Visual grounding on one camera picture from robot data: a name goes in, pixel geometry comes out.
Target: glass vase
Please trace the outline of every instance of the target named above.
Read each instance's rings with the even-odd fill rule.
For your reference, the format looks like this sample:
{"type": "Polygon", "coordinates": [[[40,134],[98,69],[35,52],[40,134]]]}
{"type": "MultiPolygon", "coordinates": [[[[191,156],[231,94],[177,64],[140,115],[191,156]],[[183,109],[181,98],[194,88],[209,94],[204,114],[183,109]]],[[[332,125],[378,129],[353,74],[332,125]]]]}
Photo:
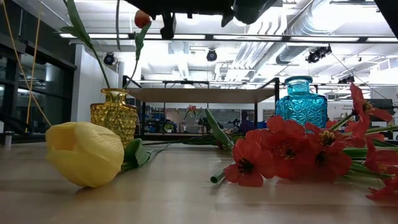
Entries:
{"type": "Polygon", "coordinates": [[[91,122],[110,129],[117,134],[124,148],[134,139],[137,122],[137,107],[126,104],[129,92],[119,88],[105,88],[105,103],[90,105],[91,122]]]}
{"type": "Polygon", "coordinates": [[[319,128],[326,127],[328,118],[327,99],[316,93],[310,93],[312,77],[297,76],[285,80],[287,93],[277,102],[276,115],[283,119],[292,119],[303,125],[307,122],[319,128]]]}

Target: yellow tulip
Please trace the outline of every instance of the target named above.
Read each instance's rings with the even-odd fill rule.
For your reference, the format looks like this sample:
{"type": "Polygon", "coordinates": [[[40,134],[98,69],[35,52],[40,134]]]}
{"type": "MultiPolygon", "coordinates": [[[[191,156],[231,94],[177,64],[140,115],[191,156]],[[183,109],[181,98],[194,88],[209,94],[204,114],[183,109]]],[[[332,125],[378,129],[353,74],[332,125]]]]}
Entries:
{"type": "Polygon", "coordinates": [[[111,130],[87,123],[68,122],[45,133],[46,159],[70,182],[84,187],[109,183],[123,163],[123,144],[111,130]]]}

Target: ceiling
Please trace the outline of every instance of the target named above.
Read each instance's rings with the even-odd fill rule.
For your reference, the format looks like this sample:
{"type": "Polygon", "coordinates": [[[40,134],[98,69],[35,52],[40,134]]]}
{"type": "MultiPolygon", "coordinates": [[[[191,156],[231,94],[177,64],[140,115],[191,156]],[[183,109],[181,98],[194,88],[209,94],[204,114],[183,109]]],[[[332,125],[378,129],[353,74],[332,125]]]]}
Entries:
{"type": "MultiPolygon", "coordinates": [[[[14,1],[33,14],[38,13],[40,2],[42,2],[43,21],[54,29],[59,30],[70,23],[66,7],[61,0],[14,1]]],[[[115,33],[116,0],[75,0],[75,2],[89,33],[115,33]]],[[[295,22],[292,19],[310,1],[283,0],[283,2],[283,7],[270,8],[250,26],[243,26],[239,21],[232,21],[221,28],[221,16],[194,15],[193,19],[188,19],[185,14],[177,14],[175,33],[281,35],[292,32],[291,35],[296,35],[294,32],[297,31],[286,28],[288,24],[294,26],[300,22],[301,17],[295,22]]],[[[311,14],[313,18],[309,23],[319,35],[394,36],[381,13],[377,12],[376,6],[337,6],[329,4],[330,0],[314,0],[314,2],[322,2],[322,7],[313,10],[311,14]]],[[[121,33],[139,32],[134,25],[136,11],[136,7],[122,1],[119,18],[121,33]]],[[[302,14],[303,18],[305,16],[308,16],[306,11],[302,14]]],[[[161,17],[158,17],[153,22],[149,33],[158,34],[162,27],[163,21],[161,17]]],[[[115,51],[119,60],[125,63],[122,72],[125,75],[131,74],[134,67],[131,64],[134,65],[135,61],[134,41],[121,41],[124,52],[117,52],[115,40],[96,40],[95,45],[102,52],[115,51]]],[[[398,57],[398,44],[331,44],[333,54],[341,63],[333,55],[327,55],[318,63],[308,64],[305,57],[308,51],[316,46],[304,47],[304,50],[295,55],[289,63],[278,64],[275,58],[282,49],[279,49],[276,43],[146,41],[139,64],[140,75],[136,74],[135,79],[182,80],[186,78],[224,82],[266,82],[275,76],[281,77],[283,81],[288,76],[311,75],[317,83],[337,83],[340,77],[348,74],[345,68],[347,67],[353,69],[357,76],[367,82],[370,69],[386,59],[398,57]],[[218,58],[215,62],[207,62],[208,49],[216,50],[218,58]]],[[[244,86],[238,85],[233,88],[244,88],[244,86]]]]}

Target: blue glass vase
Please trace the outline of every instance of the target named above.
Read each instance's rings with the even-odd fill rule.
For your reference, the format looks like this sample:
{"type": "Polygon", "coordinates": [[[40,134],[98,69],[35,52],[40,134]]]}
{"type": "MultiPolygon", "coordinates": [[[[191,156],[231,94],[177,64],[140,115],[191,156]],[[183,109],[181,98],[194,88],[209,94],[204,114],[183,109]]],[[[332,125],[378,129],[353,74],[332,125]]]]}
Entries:
{"type": "Polygon", "coordinates": [[[288,96],[277,102],[276,115],[303,125],[307,122],[326,127],[328,101],[324,96],[310,93],[311,77],[297,76],[285,80],[288,96]]]}

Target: yellow glass vase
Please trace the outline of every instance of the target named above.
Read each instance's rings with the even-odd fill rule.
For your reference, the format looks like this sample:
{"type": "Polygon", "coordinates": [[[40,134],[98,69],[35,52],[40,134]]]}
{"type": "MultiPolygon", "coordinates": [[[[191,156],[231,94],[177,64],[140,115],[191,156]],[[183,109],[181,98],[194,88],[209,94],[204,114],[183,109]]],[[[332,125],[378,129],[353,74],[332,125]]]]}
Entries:
{"type": "Polygon", "coordinates": [[[105,103],[90,106],[91,122],[113,131],[126,148],[136,132],[137,107],[126,104],[129,92],[125,89],[105,88],[101,92],[105,94],[105,103]]]}

